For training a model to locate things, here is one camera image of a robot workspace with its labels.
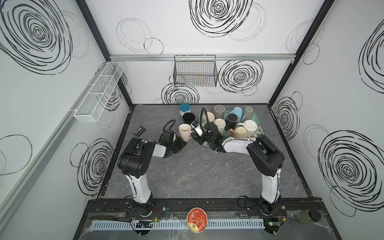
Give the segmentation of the green floral tray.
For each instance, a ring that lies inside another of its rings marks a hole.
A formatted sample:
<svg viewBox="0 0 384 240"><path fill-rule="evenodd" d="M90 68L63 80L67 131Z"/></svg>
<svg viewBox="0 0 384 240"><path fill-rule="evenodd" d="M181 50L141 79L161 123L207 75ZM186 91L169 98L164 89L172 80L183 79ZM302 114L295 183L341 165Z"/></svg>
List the green floral tray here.
<svg viewBox="0 0 384 240"><path fill-rule="evenodd" d="M231 112L231 111L225 111L224 120L226 120L226 116L227 116L228 114L230 114L230 112ZM253 117L252 117L251 120L253 120L254 122L256 122L259 126L258 126L258 129L257 129L256 133L255 133L253 136L248 137L248 138L256 138L256 137L259 136L259 135L263 135L263 134L264 134L264 131L263 131L263 129L262 129L262 127L261 127L261 124L260 124L260 122L259 122L259 120L258 120L258 118L257 118L257 116L256 116L255 113L253 113ZM242 120L241 120L240 122L237 123L237 126L236 126L236 127L239 127L239 126L240 126L239 123L243 123ZM224 137L231 137L231 136L228 134L228 131L224 131L224 133L223 133L222 135L223 135Z"/></svg>

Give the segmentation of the cream white mug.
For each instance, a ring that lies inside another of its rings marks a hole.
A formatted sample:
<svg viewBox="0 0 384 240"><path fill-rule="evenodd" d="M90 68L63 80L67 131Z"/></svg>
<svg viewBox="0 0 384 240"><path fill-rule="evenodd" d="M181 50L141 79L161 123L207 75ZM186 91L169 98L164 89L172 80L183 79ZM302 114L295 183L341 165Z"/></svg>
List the cream white mug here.
<svg viewBox="0 0 384 240"><path fill-rule="evenodd" d="M226 121L224 119L215 119L214 124L217 126L220 134L223 134L226 127Z"/></svg>

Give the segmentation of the pink mug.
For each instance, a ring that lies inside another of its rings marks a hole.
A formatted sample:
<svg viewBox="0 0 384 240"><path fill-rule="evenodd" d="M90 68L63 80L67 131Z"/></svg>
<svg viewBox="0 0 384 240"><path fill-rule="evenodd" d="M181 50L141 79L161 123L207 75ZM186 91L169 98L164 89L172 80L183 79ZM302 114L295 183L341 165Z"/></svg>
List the pink mug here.
<svg viewBox="0 0 384 240"><path fill-rule="evenodd" d="M192 127L188 124L179 125L179 136L184 142L188 142L192 138Z"/></svg>

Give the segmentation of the black and white mug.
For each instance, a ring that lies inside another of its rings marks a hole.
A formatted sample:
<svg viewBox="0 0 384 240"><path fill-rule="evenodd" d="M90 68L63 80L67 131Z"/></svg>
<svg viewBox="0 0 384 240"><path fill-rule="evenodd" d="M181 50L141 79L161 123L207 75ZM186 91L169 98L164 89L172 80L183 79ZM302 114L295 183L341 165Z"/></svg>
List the black and white mug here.
<svg viewBox="0 0 384 240"><path fill-rule="evenodd" d="M196 118L195 114L185 113L183 115L184 124L188 124L188 125L192 124L192 122L195 121L195 118Z"/></svg>

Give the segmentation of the orange peach mug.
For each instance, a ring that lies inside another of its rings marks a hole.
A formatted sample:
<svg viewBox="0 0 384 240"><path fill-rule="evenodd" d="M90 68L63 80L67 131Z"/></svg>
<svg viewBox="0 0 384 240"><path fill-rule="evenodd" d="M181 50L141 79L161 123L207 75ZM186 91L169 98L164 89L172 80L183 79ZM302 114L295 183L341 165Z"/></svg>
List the orange peach mug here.
<svg viewBox="0 0 384 240"><path fill-rule="evenodd" d="M248 137L248 130L245 127L239 126L235 129L229 129L228 134L235 139L246 139Z"/></svg>

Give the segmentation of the white speckled mug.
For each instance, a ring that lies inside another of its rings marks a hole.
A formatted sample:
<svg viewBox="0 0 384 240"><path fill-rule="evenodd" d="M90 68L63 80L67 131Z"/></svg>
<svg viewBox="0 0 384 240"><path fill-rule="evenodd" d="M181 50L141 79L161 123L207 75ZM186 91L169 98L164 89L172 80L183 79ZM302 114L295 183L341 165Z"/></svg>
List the white speckled mug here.
<svg viewBox="0 0 384 240"><path fill-rule="evenodd" d="M241 127L244 127L247 130L247 137L253 136L256 133L259 126L253 120L245 120L243 123L239 123L239 125Z"/></svg>

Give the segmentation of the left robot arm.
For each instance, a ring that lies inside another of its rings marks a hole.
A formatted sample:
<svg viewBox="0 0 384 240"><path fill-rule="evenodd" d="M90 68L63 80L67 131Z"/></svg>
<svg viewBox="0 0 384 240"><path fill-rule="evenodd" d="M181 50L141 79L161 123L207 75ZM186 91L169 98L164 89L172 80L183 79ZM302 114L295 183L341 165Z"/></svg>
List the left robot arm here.
<svg viewBox="0 0 384 240"><path fill-rule="evenodd" d="M158 141L133 137L117 160L117 167L128 179L133 191L133 205L142 215L153 209L153 194L147 181L147 171L153 157L168 158L180 152L185 146L175 131L162 132Z"/></svg>

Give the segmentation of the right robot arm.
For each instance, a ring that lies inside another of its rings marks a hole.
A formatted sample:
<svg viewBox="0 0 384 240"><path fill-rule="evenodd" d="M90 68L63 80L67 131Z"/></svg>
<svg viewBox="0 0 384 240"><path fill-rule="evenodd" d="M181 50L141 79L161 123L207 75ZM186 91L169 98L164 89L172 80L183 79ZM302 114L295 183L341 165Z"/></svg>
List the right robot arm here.
<svg viewBox="0 0 384 240"><path fill-rule="evenodd" d="M264 215L274 214L281 205L280 174L285 159L284 154L265 135L256 138L224 137L214 123L204 126L193 121L192 138L218 153L239 153L250 156L258 171L262 174L262 193L260 210Z"/></svg>

